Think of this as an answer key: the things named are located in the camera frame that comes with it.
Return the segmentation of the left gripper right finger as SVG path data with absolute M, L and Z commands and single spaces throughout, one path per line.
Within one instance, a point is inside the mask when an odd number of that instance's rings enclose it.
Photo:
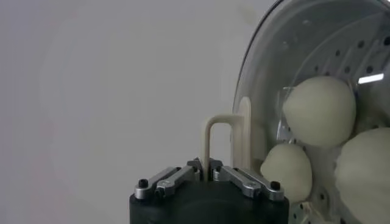
M 249 198 L 264 195 L 271 201 L 283 201 L 285 191 L 277 181 L 268 181 L 257 173 L 230 166 L 224 166 L 220 160 L 211 159 L 209 174 L 213 181 L 228 181 Z

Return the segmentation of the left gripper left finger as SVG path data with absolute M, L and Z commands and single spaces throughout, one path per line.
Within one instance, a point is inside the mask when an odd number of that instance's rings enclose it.
M 200 181 L 202 166 L 199 158 L 186 163 L 183 167 L 167 167 L 149 179 L 140 179 L 134 188 L 133 196 L 137 200 L 148 200 L 157 192 L 169 197 L 186 181 Z

